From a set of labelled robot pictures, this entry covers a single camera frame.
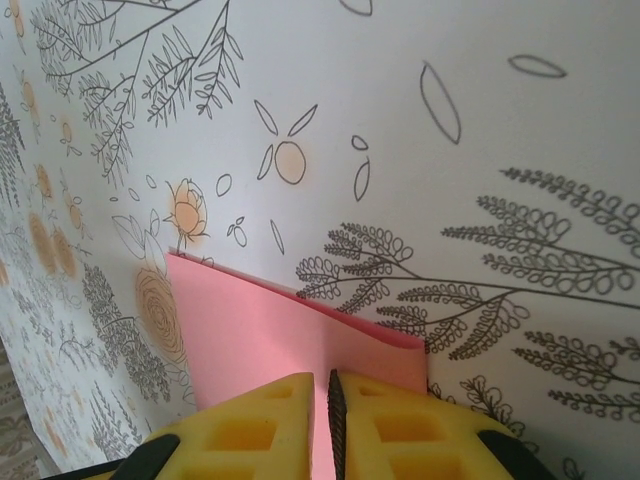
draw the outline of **pink paper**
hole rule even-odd
[[[426,391],[426,358],[416,338],[190,260],[169,255],[168,265],[199,409],[313,372],[314,479],[335,478],[326,408],[331,369]]]

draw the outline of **beige circle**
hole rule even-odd
[[[291,185],[300,183],[307,169],[304,153],[294,142],[282,142],[275,154],[276,169],[280,177]]]

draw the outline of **leaf drawing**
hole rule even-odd
[[[595,190],[586,183],[576,182],[563,175],[513,167],[500,170],[500,173],[510,180],[535,185],[559,200],[568,201],[569,206],[591,218],[607,234],[617,237],[629,248],[633,257],[640,259],[640,228],[635,225],[640,218],[640,205],[637,203],[625,203],[617,195]]]
[[[276,125],[275,120],[273,120],[271,114],[258,100],[254,100],[253,103],[256,106],[256,110],[258,110],[258,115],[260,115],[262,123],[264,123],[264,126],[267,127],[267,130],[269,130],[274,135],[278,135],[278,126]]]
[[[635,204],[627,204],[620,212],[617,208],[625,205],[621,199],[601,191],[589,195],[591,189],[586,186],[579,189],[579,195],[577,184],[564,177],[517,169],[502,173],[568,199],[574,208],[582,209],[584,216],[597,216],[597,224],[610,226],[607,230],[610,235],[628,234],[624,237],[626,244],[635,238],[633,229],[637,227],[632,223],[636,218]],[[330,242],[324,245],[324,252],[335,258],[309,257],[298,265],[296,274],[306,286],[297,295],[334,300],[342,296],[343,287],[349,286],[351,297],[338,308],[356,313],[390,295],[391,285],[399,282],[402,287],[395,298],[400,304],[377,307],[377,314],[384,317],[378,323],[422,338],[427,352],[453,348],[449,353],[452,360],[481,355],[521,327],[531,313],[524,305],[514,302],[516,294],[518,298],[538,295],[640,310],[637,302],[606,298],[614,291],[633,292],[640,267],[568,248],[566,242],[572,228],[568,218],[494,196],[479,197],[478,206],[498,223],[446,228],[442,234],[493,249],[482,259],[492,269],[512,277],[508,282],[420,275],[410,266],[413,248],[402,238],[380,227],[345,222],[339,229],[327,233]],[[438,316],[432,314],[429,304],[439,304]],[[580,346],[577,339],[567,343],[535,336],[531,340],[544,346],[547,352],[519,349],[516,352],[519,356],[564,378],[575,379],[581,386],[598,391],[601,385],[614,380],[640,385],[638,380],[614,373],[611,353],[605,353],[600,347]],[[612,341],[610,348],[631,361],[640,360],[638,341],[633,337],[625,338],[622,343]],[[560,392],[556,396],[567,399],[567,395]],[[633,395],[625,397],[620,404],[626,405],[624,409],[628,411],[633,399]],[[593,399],[587,399],[586,403],[582,400],[572,405],[579,409],[583,404],[593,403]]]
[[[543,332],[526,332],[525,338],[544,348],[544,351],[516,348],[515,354],[531,365],[561,376],[591,392],[549,390],[548,395],[562,405],[587,415],[615,421],[627,419],[640,423],[640,378],[617,370],[620,351],[610,342],[612,351],[579,338],[568,338]],[[627,393],[602,393],[611,387],[626,387]]]
[[[233,185],[233,178],[231,175],[228,173],[220,175],[216,181],[216,195],[218,195],[218,197],[225,196],[229,190],[231,190],[231,185]]]
[[[311,107],[307,112],[302,115],[291,127],[289,133],[287,134],[289,137],[293,137],[300,133],[304,127],[306,127],[309,122],[313,119],[313,116],[316,114],[316,109],[318,108],[318,104],[315,104]]]
[[[424,62],[420,74],[420,93],[429,115],[442,134],[458,145],[462,135],[460,115],[440,76],[428,62]]]
[[[340,0],[340,4],[351,13],[361,17],[373,15],[373,0]]]
[[[278,245],[278,250],[280,250],[280,253],[284,255],[284,243],[282,242],[280,230],[278,230],[278,226],[273,220],[269,220],[269,223],[271,223],[271,233],[273,233],[273,238],[276,241],[276,245]]]
[[[116,227],[116,232],[124,242],[127,249],[140,260],[144,260],[144,246],[138,239],[136,233],[134,233],[134,225],[131,218],[116,215],[111,217],[113,225]]]
[[[508,60],[509,65],[527,75],[542,78],[564,78],[567,72],[555,63],[535,55],[515,55]]]
[[[262,163],[260,164],[260,171],[258,172],[258,180],[262,180],[267,173],[269,173],[269,169],[271,168],[271,164],[273,163],[273,144],[269,145],[267,151],[264,152],[264,158],[262,159]]]
[[[367,193],[367,188],[369,188],[369,178],[371,176],[371,162],[369,161],[369,157],[367,157],[367,161],[360,165],[358,171],[356,172],[356,178],[353,182],[353,195],[356,197],[356,201],[359,202],[364,197],[364,194]]]
[[[0,84],[0,198],[9,203],[20,206],[16,187],[16,173],[18,167],[24,173],[24,166],[20,158],[18,147],[24,148],[18,120],[13,117],[11,107],[7,102],[2,84]]]
[[[354,135],[351,137],[351,146],[360,152],[364,152],[369,149],[369,144],[360,135]]]

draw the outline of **orange circle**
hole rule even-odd
[[[275,154],[276,169],[280,177],[291,185],[300,183],[307,169],[304,153],[294,142],[282,142]]]
[[[20,15],[13,19],[13,23],[16,26],[16,34],[22,38],[24,37],[24,23],[22,23],[22,17]]]
[[[82,213],[80,213],[80,209],[75,205],[71,205],[69,207],[69,215],[71,216],[71,223],[77,229],[82,227]]]
[[[33,107],[36,104],[36,97],[33,94],[33,87],[29,82],[22,84],[22,92],[24,94],[24,101],[27,102],[27,107]]]
[[[62,124],[62,136],[67,141],[67,143],[71,141],[71,127],[67,122],[64,122]]]

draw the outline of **black outline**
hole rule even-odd
[[[449,107],[453,112],[453,115],[456,120],[456,125],[457,125],[456,127],[457,135],[455,137],[440,123],[440,120],[438,119],[436,113],[433,111],[433,109],[431,108],[431,105],[429,104],[429,100],[427,99],[427,96],[424,92],[424,83],[426,80],[425,74],[427,73],[427,71],[429,71],[431,73],[431,76],[436,80],[436,83],[440,87],[440,90],[444,94],[444,97],[449,103]],[[445,137],[447,137],[451,143],[453,143],[454,145],[458,145],[460,143],[460,137],[462,136],[462,124],[460,123],[460,115],[458,114],[458,109],[453,103],[453,100],[451,99],[451,95],[449,95],[449,91],[444,86],[444,83],[440,79],[440,76],[438,75],[436,70],[433,68],[433,66],[427,61],[424,62],[424,68],[422,69],[422,73],[420,74],[420,94],[422,95],[422,101],[424,102],[425,106],[429,110],[429,115],[431,115],[431,118],[438,126],[438,129],[440,129],[442,134]]]
[[[220,193],[218,187],[220,186],[220,180],[222,180],[224,177],[229,177],[229,186],[224,192]],[[230,173],[223,173],[222,175],[220,175],[218,177],[218,180],[216,181],[216,195],[218,196],[218,198],[224,197],[227,193],[229,193],[229,190],[231,190],[232,186],[233,186],[233,177],[231,176]]]
[[[351,137],[351,146],[359,152],[366,152],[367,150],[369,150],[369,144],[360,135],[353,135]]]
[[[373,15],[373,0],[369,0],[369,9],[368,11],[357,10],[350,6],[348,0],[340,0],[340,4],[349,12],[358,15],[359,17],[370,17]]]
[[[304,115],[302,115],[296,122],[291,126],[289,133],[287,133],[288,137],[295,137],[298,133],[300,133],[309,122],[313,120],[314,115],[316,114],[316,110],[318,109],[318,104],[316,103],[313,107],[307,110]]]
[[[280,235],[280,230],[273,220],[269,220],[269,222],[271,223],[271,233],[273,233],[273,238],[276,241],[278,250],[280,250],[280,253],[284,255],[284,243],[282,241],[282,235]]]
[[[361,180],[361,176],[363,175],[362,172],[364,172],[366,169],[366,177],[364,179],[364,186],[360,189],[362,190],[360,192],[360,195],[358,195],[358,184],[362,183],[363,180]],[[358,168],[358,171],[356,172],[356,176],[353,180],[353,196],[356,197],[356,202],[359,202],[360,200],[362,200],[362,197],[364,197],[365,193],[367,193],[367,189],[369,188],[369,179],[371,178],[371,160],[369,160],[369,155],[367,155],[367,161],[364,162],[362,165],[360,165],[360,168]]]
[[[547,71],[545,72],[543,70],[526,68],[525,66],[518,64],[520,60],[533,62],[534,65],[537,64],[536,66],[544,67],[547,69]],[[531,75],[533,77],[540,77],[540,78],[555,78],[558,80],[567,76],[567,71],[564,68],[556,65],[555,63],[550,62],[549,60],[545,60],[544,58],[540,58],[535,55],[529,55],[529,54],[514,55],[513,57],[509,58],[507,61],[509,62],[509,65],[511,65],[511,67],[514,70],[517,70],[520,73],[524,73],[525,75]]]

